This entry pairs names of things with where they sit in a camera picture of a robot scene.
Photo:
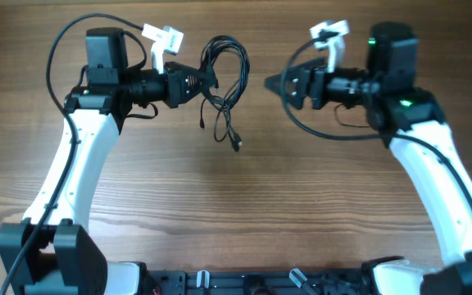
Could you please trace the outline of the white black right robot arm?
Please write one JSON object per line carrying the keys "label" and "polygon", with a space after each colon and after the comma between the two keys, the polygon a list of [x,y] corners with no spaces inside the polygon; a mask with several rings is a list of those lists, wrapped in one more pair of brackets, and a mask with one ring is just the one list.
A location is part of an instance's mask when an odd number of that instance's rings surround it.
{"label": "white black right robot arm", "polygon": [[371,138],[398,159],[428,213],[441,250],[440,269],[388,256],[357,270],[359,294],[472,294],[472,180],[459,158],[447,118],[435,96],[415,85],[419,40],[409,25],[374,25],[363,69],[342,67],[346,21],[311,28],[310,46],[326,58],[285,68],[265,80],[288,116],[306,99],[319,110],[329,102],[364,107]]}

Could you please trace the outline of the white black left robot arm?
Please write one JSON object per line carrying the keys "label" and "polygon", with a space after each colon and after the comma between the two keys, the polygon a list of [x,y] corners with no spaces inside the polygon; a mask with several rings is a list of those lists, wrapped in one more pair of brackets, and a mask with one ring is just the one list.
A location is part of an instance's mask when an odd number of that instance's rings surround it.
{"label": "white black left robot arm", "polygon": [[89,215],[104,163],[133,106],[193,98],[208,76],[166,62],[183,40],[177,29],[141,27],[152,47],[130,65],[121,28],[90,29],[87,62],[61,104],[63,135],[48,175],[19,223],[0,228],[0,257],[7,276],[2,291],[16,294],[158,294],[159,283],[142,262],[109,261],[89,235]]}

